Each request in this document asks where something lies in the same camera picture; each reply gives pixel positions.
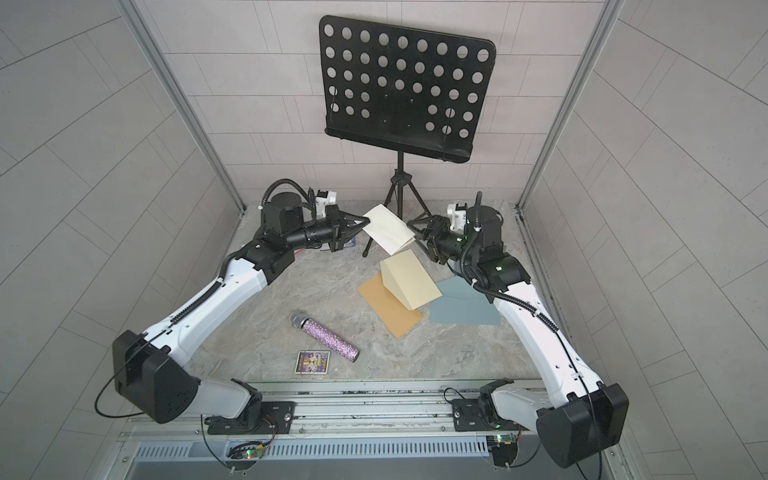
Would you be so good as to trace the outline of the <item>tan brown envelope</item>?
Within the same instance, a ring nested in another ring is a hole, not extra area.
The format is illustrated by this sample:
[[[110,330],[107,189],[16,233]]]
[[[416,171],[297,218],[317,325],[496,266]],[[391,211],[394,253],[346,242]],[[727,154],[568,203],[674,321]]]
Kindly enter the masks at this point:
[[[408,310],[384,286],[380,273],[361,284],[357,291],[395,338],[404,336],[424,318],[419,310]]]

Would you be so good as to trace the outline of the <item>cream envelope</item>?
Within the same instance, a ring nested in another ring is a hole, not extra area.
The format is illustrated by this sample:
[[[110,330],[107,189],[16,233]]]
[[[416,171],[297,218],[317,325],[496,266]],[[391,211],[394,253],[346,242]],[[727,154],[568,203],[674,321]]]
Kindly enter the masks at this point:
[[[382,260],[380,270],[384,287],[408,310],[416,310],[442,296],[411,250]]]

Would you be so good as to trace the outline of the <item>right small circuit board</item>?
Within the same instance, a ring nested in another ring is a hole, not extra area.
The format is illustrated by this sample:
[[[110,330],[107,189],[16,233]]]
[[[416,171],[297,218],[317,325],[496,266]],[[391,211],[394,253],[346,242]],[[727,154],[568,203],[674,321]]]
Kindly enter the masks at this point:
[[[487,449],[496,468],[511,469],[519,453],[518,443],[511,435],[494,434],[486,437]]]

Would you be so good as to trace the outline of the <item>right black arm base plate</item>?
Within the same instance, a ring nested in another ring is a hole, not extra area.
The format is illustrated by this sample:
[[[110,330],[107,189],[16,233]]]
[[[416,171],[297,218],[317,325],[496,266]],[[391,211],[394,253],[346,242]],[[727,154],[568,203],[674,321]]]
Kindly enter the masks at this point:
[[[522,428],[509,420],[488,420],[476,399],[455,398],[449,404],[456,432],[518,431]]]

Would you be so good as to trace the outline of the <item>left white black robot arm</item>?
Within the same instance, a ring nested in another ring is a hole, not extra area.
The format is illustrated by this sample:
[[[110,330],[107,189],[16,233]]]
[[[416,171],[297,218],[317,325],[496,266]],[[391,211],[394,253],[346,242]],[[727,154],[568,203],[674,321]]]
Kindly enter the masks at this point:
[[[144,332],[127,330],[113,341],[109,386],[159,424],[199,415],[212,434],[255,433],[265,425],[257,389],[235,379],[195,377],[186,363],[230,314],[293,263],[297,250],[340,250],[370,222],[291,192],[277,194],[260,212],[254,238],[223,260],[205,289]]]

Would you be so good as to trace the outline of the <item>small colourful card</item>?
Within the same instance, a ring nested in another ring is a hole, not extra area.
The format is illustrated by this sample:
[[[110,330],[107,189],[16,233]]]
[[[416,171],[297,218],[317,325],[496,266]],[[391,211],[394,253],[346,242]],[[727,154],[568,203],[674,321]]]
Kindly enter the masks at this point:
[[[302,350],[298,352],[295,373],[299,375],[325,375],[328,373],[331,352]]]

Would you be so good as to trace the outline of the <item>blue-grey envelope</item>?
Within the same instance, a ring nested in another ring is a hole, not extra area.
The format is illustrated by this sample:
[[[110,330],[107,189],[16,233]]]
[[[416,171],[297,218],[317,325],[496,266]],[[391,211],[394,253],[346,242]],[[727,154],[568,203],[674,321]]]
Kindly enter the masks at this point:
[[[452,277],[436,284],[441,296],[429,303],[429,320],[438,324],[499,326],[495,306],[463,279]]]

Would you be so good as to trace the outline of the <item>left small circuit board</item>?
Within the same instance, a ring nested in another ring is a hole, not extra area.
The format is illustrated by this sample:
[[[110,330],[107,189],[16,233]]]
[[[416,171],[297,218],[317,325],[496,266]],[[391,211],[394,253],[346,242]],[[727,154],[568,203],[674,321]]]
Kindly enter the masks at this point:
[[[232,447],[227,453],[227,458],[230,460],[256,461],[265,455],[269,446],[269,443],[260,441],[246,442]]]

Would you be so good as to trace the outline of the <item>aluminium mounting rail frame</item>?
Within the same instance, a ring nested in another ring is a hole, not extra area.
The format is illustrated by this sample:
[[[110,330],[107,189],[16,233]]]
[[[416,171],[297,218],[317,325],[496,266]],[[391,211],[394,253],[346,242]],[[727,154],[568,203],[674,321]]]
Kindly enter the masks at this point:
[[[514,383],[544,393],[537,382]],[[233,473],[267,461],[298,460],[480,458],[493,465],[486,437],[494,434],[511,435],[518,443],[511,469],[547,454],[538,435],[524,428],[456,432],[449,401],[477,400],[481,388],[474,382],[454,388],[436,382],[306,384],[295,389],[276,384],[268,387],[263,402],[297,404],[288,434],[209,435],[203,419],[195,416],[167,425],[135,420],[118,434],[118,458],[124,464],[210,461]],[[227,458],[232,447],[253,441],[270,444],[262,458]]]

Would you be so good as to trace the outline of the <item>purple glitter microphone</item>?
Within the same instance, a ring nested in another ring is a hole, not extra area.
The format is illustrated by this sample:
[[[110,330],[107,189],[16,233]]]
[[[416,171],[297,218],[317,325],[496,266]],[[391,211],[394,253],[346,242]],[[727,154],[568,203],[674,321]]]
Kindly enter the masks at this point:
[[[341,355],[346,360],[349,360],[350,362],[357,361],[360,355],[360,350],[357,347],[311,318],[305,312],[293,312],[290,316],[290,322],[294,328],[305,332],[307,335],[324,346],[329,347],[332,351]]]

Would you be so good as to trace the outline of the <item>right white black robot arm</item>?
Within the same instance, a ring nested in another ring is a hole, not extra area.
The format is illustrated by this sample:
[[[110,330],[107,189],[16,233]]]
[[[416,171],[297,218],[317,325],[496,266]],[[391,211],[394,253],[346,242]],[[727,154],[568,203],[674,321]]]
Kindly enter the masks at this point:
[[[496,380],[480,390],[479,418],[491,430],[519,426],[538,435],[562,468],[619,443],[629,399],[607,385],[550,318],[531,277],[505,250],[501,214],[490,206],[453,205],[445,216],[408,221],[419,247],[434,262],[486,297],[512,326],[543,381],[544,393]]]

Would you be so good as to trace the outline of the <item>black perforated music stand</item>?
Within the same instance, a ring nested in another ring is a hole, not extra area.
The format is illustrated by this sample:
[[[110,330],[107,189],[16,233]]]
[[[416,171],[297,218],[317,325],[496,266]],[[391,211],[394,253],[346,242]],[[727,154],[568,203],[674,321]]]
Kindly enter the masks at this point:
[[[318,23],[327,135],[392,150],[384,201],[403,214],[408,154],[469,161],[496,46],[489,39],[334,15]]]

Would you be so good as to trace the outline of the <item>cream letter paper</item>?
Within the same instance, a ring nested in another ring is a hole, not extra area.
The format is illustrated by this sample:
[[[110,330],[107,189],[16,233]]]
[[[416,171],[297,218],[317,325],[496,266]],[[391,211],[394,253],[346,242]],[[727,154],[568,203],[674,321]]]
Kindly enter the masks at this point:
[[[369,223],[363,231],[389,255],[399,253],[415,240],[415,234],[406,223],[382,204],[376,205],[364,216]]]

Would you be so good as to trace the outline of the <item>small circuit board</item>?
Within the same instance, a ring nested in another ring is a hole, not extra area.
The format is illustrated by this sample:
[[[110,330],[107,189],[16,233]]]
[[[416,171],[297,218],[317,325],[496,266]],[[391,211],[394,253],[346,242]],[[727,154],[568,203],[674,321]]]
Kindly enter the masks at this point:
[[[496,468],[511,469],[519,453],[518,443],[511,435],[494,434],[486,437],[487,449]]]
[[[269,443],[260,441],[246,442],[232,447],[227,453],[227,458],[230,460],[256,461],[265,455],[269,446]]]

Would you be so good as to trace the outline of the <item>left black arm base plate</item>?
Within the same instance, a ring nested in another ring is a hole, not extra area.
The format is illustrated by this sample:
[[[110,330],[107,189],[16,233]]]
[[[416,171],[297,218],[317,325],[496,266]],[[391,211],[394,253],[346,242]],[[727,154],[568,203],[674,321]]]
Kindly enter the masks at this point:
[[[288,434],[297,404],[290,401],[257,402],[234,419],[211,416],[204,419],[209,435]]]

